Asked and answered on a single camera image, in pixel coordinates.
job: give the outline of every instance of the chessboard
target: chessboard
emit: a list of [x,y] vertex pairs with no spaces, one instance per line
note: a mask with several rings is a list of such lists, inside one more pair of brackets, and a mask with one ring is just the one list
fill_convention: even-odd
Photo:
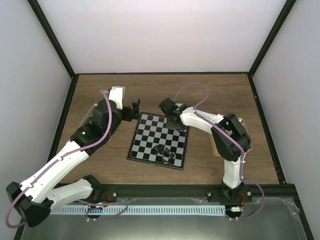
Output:
[[189,128],[178,131],[166,126],[165,116],[142,112],[127,159],[183,170]]

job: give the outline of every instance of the white robotic arm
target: white robotic arm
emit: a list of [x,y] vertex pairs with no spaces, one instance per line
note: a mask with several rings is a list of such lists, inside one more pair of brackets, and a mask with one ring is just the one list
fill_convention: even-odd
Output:
[[240,176],[243,164],[241,158],[243,156],[241,151],[224,135],[216,131],[213,125],[217,125],[230,138],[238,142],[244,151],[247,151],[251,148],[251,139],[238,118],[231,113],[223,116],[199,110],[195,111],[192,106],[180,103],[175,104],[169,98],[165,99],[159,105],[159,108],[169,119],[171,128],[183,129],[185,126],[190,126],[213,135],[217,150],[224,158],[224,176],[222,182],[227,188],[225,194],[227,195],[226,197],[231,199],[241,188],[242,179],[240,179]]
[[[86,116],[85,124],[76,130],[70,137],[70,141],[53,159],[21,184],[12,182],[7,186],[6,191],[11,202],[16,201],[16,198],[25,191],[17,200],[14,208],[29,227],[40,224],[51,210],[76,200],[89,197],[95,200],[96,196],[100,196],[100,183],[91,175],[63,187],[54,187],[75,166],[85,161],[103,146],[115,133],[121,121],[139,118],[140,100],[133,102],[131,109],[130,106],[122,104],[124,94],[124,87],[112,87],[109,90],[109,97],[106,99],[109,100],[110,109],[108,109],[105,100],[95,104],[92,113]],[[77,151],[86,146],[88,146],[87,149]]]

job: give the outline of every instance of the wooden surface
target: wooden surface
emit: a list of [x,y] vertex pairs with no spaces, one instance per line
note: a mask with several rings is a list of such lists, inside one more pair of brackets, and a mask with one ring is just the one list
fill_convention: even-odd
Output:
[[[245,158],[245,178],[260,184],[277,184],[276,171],[245,74],[81,75],[64,125],[59,150],[79,127],[91,106],[103,98],[101,89],[125,86],[125,106],[140,98],[141,112],[162,114],[159,104],[165,98],[173,99],[181,87],[192,82],[203,83],[209,89],[209,97],[199,110],[222,115],[234,113],[238,118],[244,119],[253,145],[252,151]],[[204,88],[199,85],[190,86],[180,94],[176,102],[195,105],[204,96]],[[112,139],[75,167],[62,182],[72,183],[91,174],[105,184],[221,183],[224,161],[221,157],[213,156],[208,133],[195,128],[190,128],[183,171],[127,160],[136,125],[136,120],[123,121]]]

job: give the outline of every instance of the purple cable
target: purple cable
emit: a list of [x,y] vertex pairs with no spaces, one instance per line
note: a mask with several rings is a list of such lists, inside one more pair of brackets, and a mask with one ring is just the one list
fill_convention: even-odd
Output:
[[202,83],[200,83],[200,82],[192,82],[192,83],[189,83],[189,84],[183,86],[183,87],[178,91],[178,93],[175,95],[173,101],[176,102],[176,99],[177,99],[177,97],[179,96],[179,94],[182,92],[182,90],[185,89],[186,87],[191,86],[191,85],[201,85],[201,86],[204,87],[205,90],[206,90],[206,96],[205,96],[205,98],[204,98],[202,101],[198,102],[198,103],[194,106],[194,109],[196,109],[199,105],[203,104],[203,103],[207,100],[207,98],[208,98],[208,96],[209,96],[209,90],[208,90],[207,86],[204,85],[204,84],[202,84]]
[[20,194],[15,198],[15,200],[13,200],[13,202],[11,203],[10,205],[10,208],[8,210],[8,212],[6,213],[5,215],[5,218],[4,218],[4,221],[5,221],[5,225],[10,228],[10,229],[15,229],[15,228],[19,228],[21,226],[23,226],[24,224],[26,224],[25,221],[17,224],[17,225],[11,225],[9,223],[9,216],[10,216],[10,213],[11,213],[11,210],[14,208],[14,206],[16,205],[16,203],[19,201],[19,199],[26,193],[26,191],[28,191],[30,187],[26,187],[22,192],[20,192]]
[[[107,207],[107,206],[112,206],[112,205],[125,205],[125,208],[115,215],[104,217],[104,218],[95,218],[95,220],[92,220],[92,221],[104,221],[104,220],[108,220],[108,219],[113,219],[113,218],[118,217],[119,215],[123,214],[128,209],[128,204],[125,202],[111,202],[111,203],[103,203],[103,204],[95,204],[95,203],[90,203],[90,202],[83,201],[83,200],[78,200],[77,202],[82,203],[82,204],[86,204],[86,205],[90,205],[90,206],[95,206],[95,207],[99,207],[99,206]],[[85,217],[87,220],[91,219],[91,218],[89,218],[88,214],[91,211],[96,210],[96,209],[97,208],[91,208],[85,213]]]
[[[106,93],[103,91],[103,90],[100,90],[100,93],[102,93],[105,101],[106,101],[106,105],[108,107],[108,113],[109,113],[109,116],[112,116],[112,111],[111,111],[111,106],[110,106],[110,102],[109,102],[109,99],[108,99],[108,96],[106,95]],[[65,158],[66,156],[69,156],[70,154],[73,154],[75,152],[78,152],[78,151],[83,151],[83,150],[86,150],[86,149],[89,149],[89,148],[92,148],[98,144],[100,144],[107,136],[108,136],[108,133],[109,133],[109,130],[111,128],[111,123],[112,123],[112,117],[109,117],[109,121],[108,121],[108,125],[107,125],[107,128],[106,128],[106,131],[104,133],[104,135],[98,140],[96,141],[95,143],[92,143],[88,146],[84,146],[84,147],[80,147],[78,149],[75,149],[75,150],[72,150],[70,152],[67,152],[66,154],[62,155],[61,158]],[[59,162],[59,159],[53,161],[49,166],[47,166],[31,183],[30,185],[34,185],[50,168],[52,168],[57,162]],[[17,225],[11,225],[9,223],[9,216],[10,216],[10,213],[12,211],[12,209],[15,207],[16,203],[20,200],[20,198],[26,193],[26,191],[28,191],[30,187],[26,187],[15,199],[14,201],[11,203],[10,207],[9,207],[9,210],[8,212],[6,213],[5,215],[5,225],[10,228],[10,229],[14,229],[14,228],[19,228],[21,226],[23,226],[24,224],[26,224],[26,222],[21,222],[20,224],[17,224]]]
[[265,205],[265,193],[264,193],[263,189],[261,188],[261,186],[260,186],[258,183],[254,182],[254,181],[250,181],[250,180],[244,180],[243,170],[244,170],[244,159],[245,159],[245,156],[246,156],[245,150],[239,145],[239,143],[237,143],[233,138],[231,138],[226,132],[224,132],[222,129],[220,129],[218,126],[216,126],[216,124],[214,124],[214,123],[211,122],[210,120],[206,119],[205,117],[201,116],[201,115],[197,112],[197,109],[196,109],[196,108],[197,108],[199,105],[201,105],[202,103],[204,103],[204,102],[207,100],[207,98],[208,98],[209,90],[208,90],[207,86],[204,85],[204,84],[202,84],[202,83],[199,83],[199,82],[189,83],[189,84],[183,86],[183,87],[178,91],[178,93],[175,95],[173,101],[176,102],[176,99],[177,99],[178,95],[181,93],[181,91],[182,91],[183,89],[185,89],[186,87],[190,86],[190,85],[201,85],[201,86],[203,86],[203,87],[205,88],[205,90],[206,90],[206,96],[204,97],[204,99],[203,99],[202,101],[198,102],[198,103],[193,107],[193,109],[194,109],[194,114],[195,114],[196,116],[198,116],[199,118],[201,118],[202,120],[204,120],[205,122],[209,123],[212,127],[214,127],[214,129],[216,129],[216,130],[217,130],[218,132],[220,132],[223,136],[225,136],[229,141],[231,141],[231,142],[241,151],[242,154],[241,154],[240,165],[239,165],[239,167],[240,167],[240,169],[239,169],[239,178],[240,178],[240,180],[241,180],[244,184],[250,184],[250,183],[251,183],[251,184],[254,184],[254,185],[256,185],[256,186],[259,188],[259,190],[261,191],[261,194],[262,194],[262,204],[261,204],[261,207],[259,208],[259,210],[256,211],[255,213],[253,213],[253,214],[250,215],[250,216],[246,216],[246,217],[243,217],[243,218],[239,218],[238,220],[250,219],[250,218],[254,217],[255,215],[257,215],[258,213],[260,213],[261,210],[262,210],[262,208],[264,207],[264,205]]
[[[31,183],[30,185],[33,185],[35,184],[36,181],[38,181],[39,178],[41,178],[53,165],[55,165],[57,162],[59,162],[59,160],[55,160],[54,162],[52,162],[49,166],[47,166],[43,172],[41,172]],[[15,228],[19,228],[21,226],[23,226],[24,224],[26,224],[25,221],[17,224],[17,225],[11,225],[9,223],[9,216],[10,216],[10,213],[12,211],[12,209],[15,207],[16,203],[20,200],[20,198],[26,193],[26,191],[28,191],[30,187],[26,187],[15,199],[14,201],[11,203],[10,207],[9,207],[9,210],[6,212],[6,215],[5,215],[5,218],[4,218],[4,221],[5,221],[5,225],[10,228],[10,229],[15,229]]]

